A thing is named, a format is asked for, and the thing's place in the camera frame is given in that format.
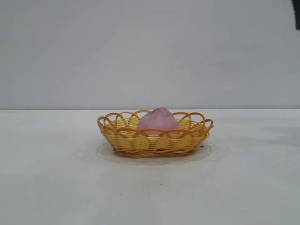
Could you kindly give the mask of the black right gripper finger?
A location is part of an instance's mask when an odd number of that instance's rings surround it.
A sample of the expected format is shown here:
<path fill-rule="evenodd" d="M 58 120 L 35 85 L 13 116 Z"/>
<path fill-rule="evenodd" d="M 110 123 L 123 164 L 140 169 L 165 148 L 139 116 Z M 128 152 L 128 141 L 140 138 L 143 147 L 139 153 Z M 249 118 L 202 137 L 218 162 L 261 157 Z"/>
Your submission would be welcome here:
<path fill-rule="evenodd" d="M 300 29 L 300 0 L 294 0 L 295 27 Z"/>

